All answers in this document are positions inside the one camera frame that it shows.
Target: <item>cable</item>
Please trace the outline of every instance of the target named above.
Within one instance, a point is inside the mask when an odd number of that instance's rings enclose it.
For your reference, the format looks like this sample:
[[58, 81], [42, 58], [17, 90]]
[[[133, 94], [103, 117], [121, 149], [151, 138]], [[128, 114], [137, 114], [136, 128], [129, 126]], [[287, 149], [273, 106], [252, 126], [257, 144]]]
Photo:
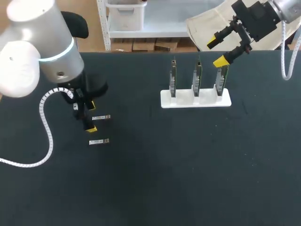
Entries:
[[292, 74], [293, 74], [293, 67], [294, 67], [295, 60], [296, 60], [296, 57], [297, 57], [297, 54], [298, 54], [298, 50], [299, 50], [299, 47], [300, 47], [300, 44], [301, 44], [301, 35], [298, 37], [296, 46], [293, 50], [293, 54], [292, 54], [292, 58], [291, 58], [291, 62], [290, 62], [290, 67], [288, 69], [288, 75], [286, 75], [286, 73], [285, 73], [285, 56], [284, 56], [284, 53], [285, 53], [285, 40], [286, 40], [286, 38], [285, 38], [285, 22], [282, 21], [281, 73], [282, 73], [282, 78], [287, 81], [287, 80], [290, 80], [290, 78], [292, 77]]
[[33, 168], [33, 167], [37, 167], [37, 166], [40, 166], [40, 165], [44, 164], [50, 158], [50, 156], [52, 154], [52, 151], [53, 151], [53, 139], [52, 139], [52, 134], [51, 134], [50, 128], [48, 126], [47, 120], [45, 118], [44, 104], [45, 104], [45, 101], [47, 100], [47, 98], [50, 95], [52, 95], [54, 93], [57, 93], [57, 92], [64, 92], [68, 95], [68, 97], [70, 97], [70, 99], [73, 99], [73, 94], [70, 90], [68, 90], [66, 88], [55, 88], [55, 89], [52, 89], [52, 90], [48, 91], [42, 97], [42, 99], [40, 101], [39, 112], [40, 112], [40, 116], [41, 116], [43, 125], [45, 127], [45, 130], [47, 132], [47, 136], [48, 136], [48, 139], [49, 139], [49, 149], [48, 149], [47, 155], [41, 161], [39, 161], [37, 163], [33, 163], [33, 164], [22, 164], [22, 163], [17, 163], [17, 162], [9, 161], [9, 160], [6, 160], [6, 159], [2, 159], [2, 158], [0, 158], [0, 162], [6, 163], [8, 165], [16, 166], [16, 167], [21, 167], [21, 168]]

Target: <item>white shelf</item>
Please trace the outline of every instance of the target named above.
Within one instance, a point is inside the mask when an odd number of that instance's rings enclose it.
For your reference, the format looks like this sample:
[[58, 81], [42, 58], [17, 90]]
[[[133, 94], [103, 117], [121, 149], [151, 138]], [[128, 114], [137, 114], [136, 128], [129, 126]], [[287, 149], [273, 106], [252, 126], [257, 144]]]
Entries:
[[116, 31], [109, 25], [111, 38], [166, 38], [188, 37], [186, 19], [218, 6], [220, 0], [200, 0], [171, 2], [168, 0], [149, 0], [142, 31]]

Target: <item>black tabletop surface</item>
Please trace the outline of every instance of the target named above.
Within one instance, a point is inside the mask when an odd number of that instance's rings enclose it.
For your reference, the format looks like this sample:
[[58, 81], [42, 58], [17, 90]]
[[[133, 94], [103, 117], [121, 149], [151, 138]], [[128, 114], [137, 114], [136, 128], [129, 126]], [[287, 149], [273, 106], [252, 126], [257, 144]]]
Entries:
[[[33, 169], [0, 163], [0, 225], [301, 225], [300, 56], [290, 81], [281, 78], [278, 51], [237, 59], [226, 83], [231, 107], [162, 109], [171, 59], [177, 88], [188, 89], [197, 54], [82, 54], [88, 73], [109, 84], [90, 114], [112, 119], [87, 134], [72, 106], [50, 97], [53, 155]], [[199, 54], [203, 88], [213, 86], [220, 54]], [[41, 76], [28, 97], [3, 98], [0, 157], [45, 156], [38, 104], [53, 87]], [[89, 147], [103, 138], [111, 143]]]

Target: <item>white plastic base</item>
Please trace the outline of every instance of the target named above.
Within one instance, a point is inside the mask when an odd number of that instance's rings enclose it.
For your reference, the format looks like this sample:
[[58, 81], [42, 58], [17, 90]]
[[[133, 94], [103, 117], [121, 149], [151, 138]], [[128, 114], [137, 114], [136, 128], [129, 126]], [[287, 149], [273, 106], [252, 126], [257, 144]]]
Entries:
[[191, 89], [177, 89], [176, 98], [171, 98], [170, 90], [161, 91], [162, 108], [188, 108], [188, 107], [229, 107], [231, 98], [227, 89], [221, 97], [217, 96], [215, 85], [213, 89], [200, 89], [199, 97], [194, 97]]

